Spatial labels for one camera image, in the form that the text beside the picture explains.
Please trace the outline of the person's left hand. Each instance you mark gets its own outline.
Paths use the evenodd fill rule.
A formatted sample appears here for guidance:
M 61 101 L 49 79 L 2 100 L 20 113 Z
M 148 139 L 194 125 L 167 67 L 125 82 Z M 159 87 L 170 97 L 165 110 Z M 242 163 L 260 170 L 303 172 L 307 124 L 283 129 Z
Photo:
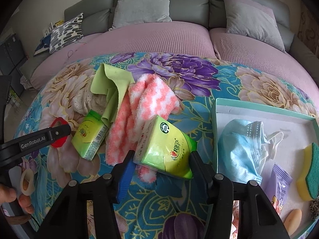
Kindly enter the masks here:
M 27 214 L 33 214 L 35 212 L 35 208 L 31 202 L 31 197 L 24 195 L 23 193 L 17 196 L 16 189 L 9 186 L 9 183 L 7 182 L 8 179 L 8 177 L 5 178 L 4 175 L 1 174 L 1 205 L 3 203 L 14 202 L 18 199 L 20 207 Z

